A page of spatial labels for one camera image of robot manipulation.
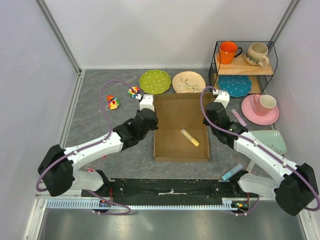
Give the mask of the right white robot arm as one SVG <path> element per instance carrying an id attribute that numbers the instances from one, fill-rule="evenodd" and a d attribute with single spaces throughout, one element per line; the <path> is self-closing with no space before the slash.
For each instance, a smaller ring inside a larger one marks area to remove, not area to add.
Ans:
<path id="1" fill-rule="evenodd" d="M 315 172 L 310 165 L 298 165 L 262 144 L 246 127 L 230 121 L 220 102 L 202 106 L 201 111 L 203 124 L 211 128 L 222 144 L 250 158 L 270 175 L 270 178 L 260 177 L 242 170 L 229 184 L 233 196 L 253 193 L 266 197 L 291 216 L 302 210 L 319 211 L 319 206 L 309 207 L 312 201 L 320 200 Z"/>

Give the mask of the yellow marker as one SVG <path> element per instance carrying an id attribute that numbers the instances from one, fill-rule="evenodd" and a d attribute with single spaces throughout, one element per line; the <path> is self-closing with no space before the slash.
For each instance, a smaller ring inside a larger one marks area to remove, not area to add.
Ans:
<path id="1" fill-rule="evenodd" d="M 180 131 L 194 146 L 198 147 L 200 143 L 185 129 Z"/>

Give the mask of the brown cardboard box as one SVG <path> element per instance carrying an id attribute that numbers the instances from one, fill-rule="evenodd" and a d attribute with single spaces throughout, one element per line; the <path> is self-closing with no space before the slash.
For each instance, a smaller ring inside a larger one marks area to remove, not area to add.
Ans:
<path id="1" fill-rule="evenodd" d="M 154 132 L 153 157 L 156 162 L 207 162 L 210 144 L 200 106 L 201 94 L 172 93 L 154 97 L 158 129 Z M 198 142 L 193 145 L 182 133 L 188 131 Z"/>

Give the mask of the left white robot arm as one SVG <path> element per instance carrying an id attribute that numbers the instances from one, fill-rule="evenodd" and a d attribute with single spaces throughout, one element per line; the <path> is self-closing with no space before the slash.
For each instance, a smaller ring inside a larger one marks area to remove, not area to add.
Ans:
<path id="1" fill-rule="evenodd" d="M 156 111 L 138 110 L 134 118 L 116 126 L 112 132 L 81 145 L 63 149 L 56 144 L 49 148 L 37 171 L 51 197 L 68 190 L 91 190 L 99 197 L 110 191 L 107 178 L 101 171 L 80 169 L 98 158 L 124 151 L 142 141 L 149 131 L 158 128 Z"/>

